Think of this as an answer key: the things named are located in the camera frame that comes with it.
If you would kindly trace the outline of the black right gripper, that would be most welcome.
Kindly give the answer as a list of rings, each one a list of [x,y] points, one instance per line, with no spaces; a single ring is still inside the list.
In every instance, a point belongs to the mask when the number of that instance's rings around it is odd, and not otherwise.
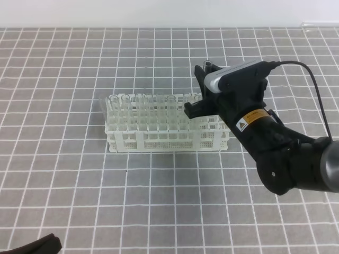
[[[214,94],[209,91],[209,98],[205,98],[207,88],[204,79],[207,74],[219,69],[220,67],[214,64],[194,66],[194,75],[203,99],[193,104],[185,103],[186,116],[194,119],[219,115],[227,124],[252,124],[259,119],[267,118],[263,102],[267,87],[267,62],[259,62],[238,74],[222,78],[219,82],[222,92]]]

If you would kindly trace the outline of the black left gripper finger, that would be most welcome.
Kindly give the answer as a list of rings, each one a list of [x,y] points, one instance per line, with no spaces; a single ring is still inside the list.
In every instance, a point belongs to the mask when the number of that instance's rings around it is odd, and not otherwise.
[[[53,233],[16,249],[2,251],[1,254],[57,254],[62,249],[60,239]]]

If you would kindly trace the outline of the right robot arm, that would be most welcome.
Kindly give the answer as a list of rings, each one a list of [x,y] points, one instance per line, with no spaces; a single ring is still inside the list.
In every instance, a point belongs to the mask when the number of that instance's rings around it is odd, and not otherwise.
[[[280,61],[249,61],[221,68],[195,66],[202,98],[185,103],[188,118],[219,116],[256,162],[263,185],[283,195],[293,188],[338,192],[338,142],[314,139],[286,127],[267,110],[267,77]]]

